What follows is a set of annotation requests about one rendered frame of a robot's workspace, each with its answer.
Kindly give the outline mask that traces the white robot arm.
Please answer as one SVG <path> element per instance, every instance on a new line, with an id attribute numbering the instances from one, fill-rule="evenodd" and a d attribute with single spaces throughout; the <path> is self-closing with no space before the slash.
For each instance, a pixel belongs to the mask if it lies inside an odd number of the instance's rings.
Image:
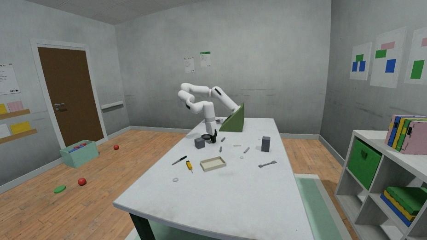
<path id="1" fill-rule="evenodd" d="M 223 122 L 220 117 L 215 117 L 214 104 L 212 102 L 201 101 L 194 103 L 195 97 L 189 93 L 201 95 L 204 98 L 216 98 L 225 108 L 227 108 L 231 115 L 233 115 L 240 106 L 237 106 L 222 90 L 215 86 L 209 89 L 207 86 L 194 86 L 189 83 L 183 83 L 178 92 L 178 105 L 180 107 L 187 107 L 187 109 L 194 113 L 200 113 L 204 111 L 205 121 L 212 122 L 217 121 Z"/>

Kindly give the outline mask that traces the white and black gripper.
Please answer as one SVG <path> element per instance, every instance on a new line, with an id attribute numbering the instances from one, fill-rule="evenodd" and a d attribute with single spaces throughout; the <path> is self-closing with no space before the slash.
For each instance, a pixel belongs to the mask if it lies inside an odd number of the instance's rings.
<path id="1" fill-rule="evenodd" d="M 216 121 L 205 122 L 206 132 L 210 135 L 211 141 L 216 142 L 216 137 L 218 133 Z"/>

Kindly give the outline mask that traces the beige open rectangular tray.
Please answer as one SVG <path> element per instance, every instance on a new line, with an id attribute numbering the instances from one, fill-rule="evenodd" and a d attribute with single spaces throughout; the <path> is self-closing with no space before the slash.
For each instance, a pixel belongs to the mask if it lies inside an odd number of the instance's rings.
<path id="1" fill-rule="evenodd" d="M 215 170 L 226 166 L 226 162 L 222 159 L 221 156 L 201 160 L 200 165 L 202 166 L 204 172 Z"/>

